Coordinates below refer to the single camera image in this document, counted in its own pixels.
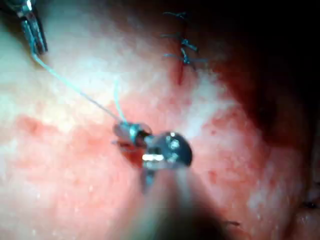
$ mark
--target surgical instrument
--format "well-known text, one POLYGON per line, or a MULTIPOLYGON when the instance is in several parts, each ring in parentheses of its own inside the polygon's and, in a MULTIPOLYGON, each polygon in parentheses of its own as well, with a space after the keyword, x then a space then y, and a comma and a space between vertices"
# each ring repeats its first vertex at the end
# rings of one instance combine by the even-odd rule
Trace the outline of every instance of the surgical instrument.
POLYGON ((4 0, 4 3, 8 7, 4 12, 18 17, 31 51, 37 55, 45 54, 48 51, 48 44, 35 7, 36 0, 4 0))

